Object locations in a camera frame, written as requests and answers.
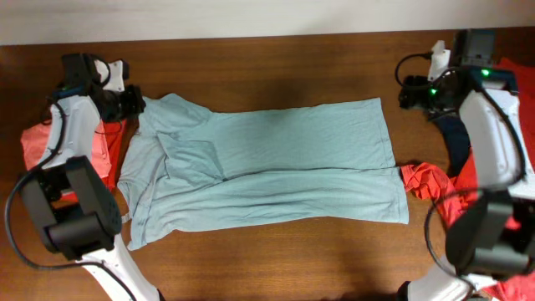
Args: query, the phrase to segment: wood grain surface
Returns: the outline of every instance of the wood grain surface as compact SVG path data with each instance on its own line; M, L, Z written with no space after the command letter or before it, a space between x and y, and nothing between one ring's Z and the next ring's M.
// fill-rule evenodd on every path
M358 33L285 38L228 38L79 43L0 48L0 197L5 202L24 171L21 131L38 122L62 79L60 56L100 54L130 63L129 83L159 98L177 93L219 112L284 109L380 97L399 165L427 161L448 167L443 139L420 111L401 110L394 81L405 55L428 51L453 31ZM497 31L497 56L535 63L534 28ZM416 59L402 74L426 74ZM128 138L122 154L128 147ZM116 198L122 209L124 199ZM212 232L178 232L132 252L167 300L371 300L393 293L431 265L423 228L428 201L409 195L409 225L311 218ZM61 263L46 252L20 199L13 228L24 252L40 263ZM432 235L441 249L438 219ZM130 240L130 226L123 229ZM106 300L84 270L38 272L24 266L0 232L1 300Z

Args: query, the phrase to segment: folded shirt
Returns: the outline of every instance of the folded shirt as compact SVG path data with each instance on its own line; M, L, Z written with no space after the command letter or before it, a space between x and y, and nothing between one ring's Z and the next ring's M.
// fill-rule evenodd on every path
M130 249L176 229L409 220L380 99L231 114L175 94L145 102L118 183Z

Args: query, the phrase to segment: black cable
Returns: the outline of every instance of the black cable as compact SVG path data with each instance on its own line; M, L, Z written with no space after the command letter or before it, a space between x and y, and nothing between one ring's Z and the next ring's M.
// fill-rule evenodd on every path
M412 58L431 59L431 55L433 55L433 53L432 52L428 52L428 53L425 53L425 54L409 54L409 55L405 56L404 58L402 58L401 61L395 66L395 71L394 71L395 81L403 89L406 89L408 91L419 91L419 90L425 90L425 89L433 88L435 86L435 84L440 83L442 78L444 78L444 76L446 76L450 72L456 72L456 71L461 70L461 67L449 67L449 68L445 69L444 71L442 71L442 73L436 79L433 79L432 81L430 81L427 84L422 84L422 85L417 85L417 86L409 85L409 84L403 84L403 82L400 79L400 67L401 67L401 65L407 59L412 59Z
M56 108L58 108L59 114L61 115L61 129L59 132L59 138L58 142L56 143L56 146L50 151L50 156L46 157L44 160L39 162L36 166L34 166L32 169L30 169L24 176L22 176L17 183L15 184L15 187L11 190L9 193L8 199L6 200L6 206L4 207L4 226L6 228L6 234L8 236L8 241L11 244L11 247L17 254L17 256L28 265L30 268L35 268L37 270L45 270L45 271L57 271L62 270L66 268L79 268L83 266L95 266L99 267L102 270L104 270L112 279L114 279L117 284L119 284L126 293L130 296L132 301L136 301L134 294L130 291L130 289L126 286L126 284L120 280L115 274L113 274L103 263L98 262L86 262L86 263L67 263L67 264L59 264L59 265L53 265L53 266L47 266L47 265L41 265L34 263L29 258L27 258L20 248L18 247L17 243L15 242L15 239L13 237L13 232L11 231L11 205L13 203L13 199L15 195L28 183L29 180L32 179L33 174L40 170L44 165L49 163L58 153L59 149L63 143L64 135L65 135L65 112L61 105L57 103L57 101L54 101L52 105L55 105Z
M402 58L401 61L395 66L395 71L394 71L395 81L397 81L398 84L400 84L400 86L403 87L404 89L428 89L428 88L430 88L431 87L431 83L425 84L425 85L419 85L419 86L410 86L410 85L407 85L407 84L403 84L403 82L400 80L399 72L400 72L401 65L406 60L412 59L412 58L431 59L431 55L433 55L433 53L432 52L428 52L428 53L425 53L425 54L409 54L409 55L405 56L404 58Z
M450 198L452 198L454 196L459 196L459 195L461 195L463 193L467 193L467 192L479 191L480 189L481 188L467 188L467 189L455 191L455 192L452 192L452 193L442 197L441 199L439 199L436 202L431 202L431 206L429 208L429 211L427 212L427 215L425 216L425 221L424 221L425 245L427 246L427 251L429 252L431 257L433 258L433 261L435 262L436 266L438 266L444 273L448 274L449 276L451 276L453 278L456 278L456 279L462 281L463 283L468 285L468 288L470 288L470 290L466 293L466 296L463 298L463 301L464 300L468 300L472 296L472 294L476 291L476 287L470 281L464 279L463 277L457 275L455 272L451 271L446 265L444 265L444 263L441 261L441 259L438 257L438 255L436 255L435 249L433 248L433 245L431 243L430 224L431 224L431 218L433 216L433 212L435 212L436 208L441 203L445 202L446 200L448 200L448 199L450 199Z

